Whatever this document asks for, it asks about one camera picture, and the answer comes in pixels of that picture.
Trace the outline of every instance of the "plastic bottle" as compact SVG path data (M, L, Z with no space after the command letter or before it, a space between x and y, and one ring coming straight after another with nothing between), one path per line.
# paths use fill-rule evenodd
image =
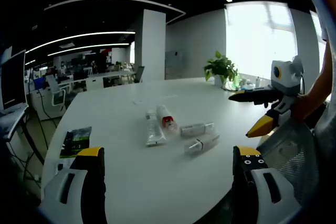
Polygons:
M148 139L146 145L153 146L165 144L166 138L164 137L162 129L160 128L155 110L147 110L146 119L148 124Z
M256 88L260 87L260 78L259 76L256 78Z
M164 128L168 129L169 131L175 131L177 129L177 124L175 123L173 116L168 111L166 106L158 105L156 107L156 112Z
M191 143L184 146L184 153L187 155L196 155L201 152L207 151L217 144L219 133L205 134L197 137Z
M215 124L211 123L197 123L188 126L180 127L181 136L190 137L190 136L199 136L205 133L211 133L215 130Z

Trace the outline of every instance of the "white wall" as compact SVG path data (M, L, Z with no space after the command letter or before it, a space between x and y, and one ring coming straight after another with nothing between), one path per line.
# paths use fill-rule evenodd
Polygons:
M181 50L182 78L203 77L206 61L226 52L224 9L203 13L166 28L166 51Z
M125 48L112 48L112 63L119 61L124 64L126 61L126 49Z
M319 45L311 15L290 9L292 14L298 55L302 61L306 92L309 91L319 75Z
M142 24L143 81L164 80L165 38L166 14L145 9Z

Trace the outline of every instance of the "white table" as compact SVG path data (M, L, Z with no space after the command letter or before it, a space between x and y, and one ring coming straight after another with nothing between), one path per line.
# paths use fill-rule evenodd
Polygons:
M134 75L135 72L132 71L114 71L114 72L107 72L107 73L95 73L95 74L91 74L88 76L88 78L105 78L105 77L116 77L116 76L132 76ZM64 80L60 82L60 86L66 85L66 84L71 84L71 83L75 83L75 82L81 82L81 81L85 81L87 78L85 79L80 79L80 80L74 80L73 78L68 79L68 80Z
M67 131L92 126L90 146L105 148L108 223L193 223L230 190L233 146L256 147L245 134L266 112L228 100L232 93L204 78L144 82L79 93L60 121L43 167L42 190L53 178ZM213 121L219 144L196 158L188 140L166 134L146 147L147 109L164 104L178 125Z

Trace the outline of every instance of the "computer monitor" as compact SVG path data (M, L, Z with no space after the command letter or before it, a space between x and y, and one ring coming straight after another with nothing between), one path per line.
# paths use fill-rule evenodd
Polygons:
M81 58L75 58L75 59L71 59L71 65L73 66L77 66L82 64L82 59Z
M97 58L97 54L95 52L85 55L85 61L87 62L87 64L91 64L91 62L95 60L96 58Z
M0 109L2 110L27 103L24 85L25 54L26 50L23 50L12 55L0 66Z

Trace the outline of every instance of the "window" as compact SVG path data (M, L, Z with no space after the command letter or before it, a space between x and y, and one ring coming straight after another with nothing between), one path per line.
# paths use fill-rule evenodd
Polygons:
M130 50L130 63L133 63L135 62L135 41L133 41L131 43L131 50Z
M287 4L244 2L226 6L226 56L238 71L270 79L273 60L292 60L297 44Z
M321 72L322 66L323 66L325 47L327 43L322 39L322 28L320 25L319 16L317 15L317 13L312 12L312 11L310 11L310 14L311 14L311 18L314 23L314 27L315 27L315 31L317 35L317 41L319 43L319 59L320 59L320 72ZM331 99L331 94L327 97L326 100L330 102L330 99Z

